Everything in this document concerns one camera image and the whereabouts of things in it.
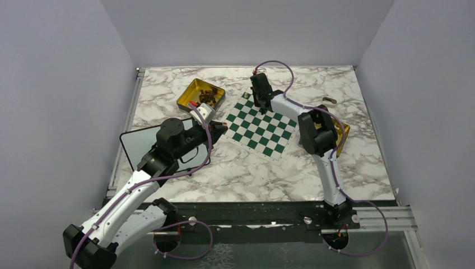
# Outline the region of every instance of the screw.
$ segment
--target screw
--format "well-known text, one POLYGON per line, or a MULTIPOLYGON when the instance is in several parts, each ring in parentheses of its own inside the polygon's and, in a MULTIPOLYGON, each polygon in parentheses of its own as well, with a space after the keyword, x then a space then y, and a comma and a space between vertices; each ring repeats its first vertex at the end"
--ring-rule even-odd
POLYGON ((354 222, 354 223, 360 223, 360 217, 358 215, 353 215, 351 216, 351 220, 354 222))
MULTIPOLYGON (((188 220, 189 221, 196 221, 196 218, 195 217, 190 217, 188 220)), ((194 226, 195 224, 196 224, 196 222, 190 222, 191 226, 194 226)))
POLYGON ((304 222, 305 222, 305 224, 310 225, 311 222, 312 222, 312 220, 311 220, 311 218, 309 218, 309 217, 304 217, 304 222))

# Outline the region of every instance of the marble table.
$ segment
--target marble table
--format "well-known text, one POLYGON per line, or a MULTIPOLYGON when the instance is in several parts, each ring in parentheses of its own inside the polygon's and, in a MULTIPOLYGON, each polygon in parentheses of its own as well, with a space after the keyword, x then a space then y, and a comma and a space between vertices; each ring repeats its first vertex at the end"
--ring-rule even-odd
MULTIPOLYGON (((290 82, 287 69, 266 67, 274 90, 290 82)), ((195 78, 226 90, 226 100, 215 120, 222 120, 243 90, 250 87, 252 67, 162 67, 145 71, 132 130, 161 124, 170 117, 187 118, 176 100, 195 78)), ((355 72, 345 67, 295 67, 289 95, 319 105, 322 97, 338 101, 331 112, 351 126, 338 164, 347 193, 354 199, 393 200, 375 133, 361 95, 355 72)), ((313 158, 291 141, 281 166, 225 141, 216 143, 211 163, 191 177, 169 180, 146 202, 164 197, 171 202, 255 202, 323 200, 322 184, 313 158)), ((132 169, 124 158, 116 186, 121 188, 132 169)))

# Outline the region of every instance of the green square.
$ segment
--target green square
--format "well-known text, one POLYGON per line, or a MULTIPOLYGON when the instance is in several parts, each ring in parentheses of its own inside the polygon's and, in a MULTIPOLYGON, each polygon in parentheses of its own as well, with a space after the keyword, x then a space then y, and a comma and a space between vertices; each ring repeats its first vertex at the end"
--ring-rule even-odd
POLYGON ((279 152, 279 153, 282 153, 283 152, 283 149, 284 147, 282 145, 279 145, 277 144, 276 148, 274 149, 275 151, 279 152))
POLYGON ((255 142, 254 140, 249 141, 248 147, 250 147, 251 149, 255 149, 256 146, 257 142, 255 142))
POLYGON ((266 154, 267 156, 270 157, 272 155, 272 152, 273 152, 273 150, 266 147, 262 153, 264 153, 264 154, 266 154))
POLYGON ((281 137, 276 134, 273 134, 271 137, 271 141, 274 141, 275 143, 279 142, 279 139, 281 139, 281 137))
POLYGON ((234 136, 232 137, 232 139, 236 140, 236 141, 241 141, 241 138, 243 137, 243 135, 241 134, 238 134, 238 133, 235 133, 234 136))
POLYGON ((262 144, 262 145, 267 145, 267 143, 269 143, 269 139, 265 138, 265 137, 261 137, 260 140, 259 140, 259 144, 262 144))
POLYGON ((247 107, 252 108, 253 105, 254 105, 254 103, 251 102, 251 101, 247 101, 247 102, 246 102, 246 106, 247 106, 247 107))
POLYGON ((250 130, 247 130, 247 131, 244 133, 244 136, 247 137, 247 138, 251 138, 253 134, 254 134, 253 132, 251 132, 250 130))
POLYGON ((246 113, 240 111, 239 114, 237 115, 237 117, 240 118, 240 119, 244 119, 246 117, 246 115, 247 115, 246 113))
POLYGON ((236 132, 238 130, 239 126, 237 124, 231 124, 231 126, 229 127, 230 130, 233 130, 234 132, 236 132))
POLYGON ((262 120, 265 121, 265 122, 271 122, 271 119, 272 119, 271 117, 265 115, 262 120))
POLYGON ((248 114, 251 115, 251 116, 255 116, 255 115, 257 115, 257 110, 251 109, 251 110, 248 112, 248 114))
POLYGON ((276 130, 276 127, 272 124, 269 124, 266 128, 269 132, 273 133, 276 130))
POLYGON ((255 133, 258 135, 263 135, 265 130, 263 128, 257 127, 257 130, 255 130, 255 133))
POLYGON ((230 122, 233 122, 233 121, 236 119, 236 116, 234 116, 234 115, 229 115, 229 116, 227 116, 226 119, 229 120, 230 122))
POLYGON ((285 130, 285 127, 287 127, 287 126, 285 125, 285 123, 279 122, 279 124, 277 125, 277 127, 279 127, 280 129, 284 129, 284 130, 285 130))
POLYGON ((255 125, 255 126, 259 126, 260 122, 261 122, 261 120, 258 119, 258 118, 254 118, 253 121, 252 121, 253 125, 255 125))
POLYGON ((282 114, 274 114, 274 119, 276 120, 281 120, 282 119, 282 114))
POLYGON ((282 137, 285 138, 285 139, 287 139, 287 140, 290 138, 291 135, 292 135, 292 133, 287 132, 287 131, 284 131, 284 132, 282 133, 282 137))
POLYGON ((251 125, 251 123, 248 122, 248 121, 245 121, 245 120, 243 120, 243 122, 241 123, 241 127, 244 127, 244 128, 246 128, 246 129, 247 129, 250 125, 251 125))

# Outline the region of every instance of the chessboard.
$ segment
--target chessboard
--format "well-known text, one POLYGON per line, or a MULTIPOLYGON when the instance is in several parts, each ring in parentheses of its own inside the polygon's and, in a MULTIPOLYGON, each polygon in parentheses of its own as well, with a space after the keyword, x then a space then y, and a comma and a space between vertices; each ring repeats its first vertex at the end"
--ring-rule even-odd
POLYGON ((242 94, 223 119, 228 124, 225 140, 275 165, 283 163, 287 145, 298 129, 295 121, 282 114, 262 114, 254 106, 250 90, 242 94))

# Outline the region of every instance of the gray wall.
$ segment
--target gray wall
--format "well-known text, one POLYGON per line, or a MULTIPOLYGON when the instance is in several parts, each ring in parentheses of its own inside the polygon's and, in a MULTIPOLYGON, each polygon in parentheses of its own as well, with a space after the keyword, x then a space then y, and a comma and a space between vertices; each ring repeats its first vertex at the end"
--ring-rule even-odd
POLYGON ((475 2, 396 0, 357 69, 431 268, 475 253, 475 2))
POLYGON ((393 0, 102 0, 135 64, 359 64, 393 0))
POLYGON ((66 268, 99 207, 135 79, 99 0, 0 2, 0 261, 66 268))

